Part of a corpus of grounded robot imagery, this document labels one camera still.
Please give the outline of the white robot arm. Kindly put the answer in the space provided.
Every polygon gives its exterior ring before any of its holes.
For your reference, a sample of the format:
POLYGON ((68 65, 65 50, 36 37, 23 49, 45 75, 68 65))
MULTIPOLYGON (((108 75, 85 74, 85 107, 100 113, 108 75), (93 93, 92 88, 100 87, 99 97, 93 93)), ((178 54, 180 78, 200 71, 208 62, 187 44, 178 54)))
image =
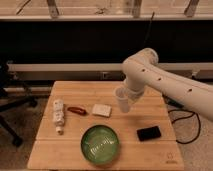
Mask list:
POLYGON ((125 95, 136 101, 146 85, 213 121, 213 86, 166 72, 157 67, 158 54, 145 48, 122 63, 125 95))

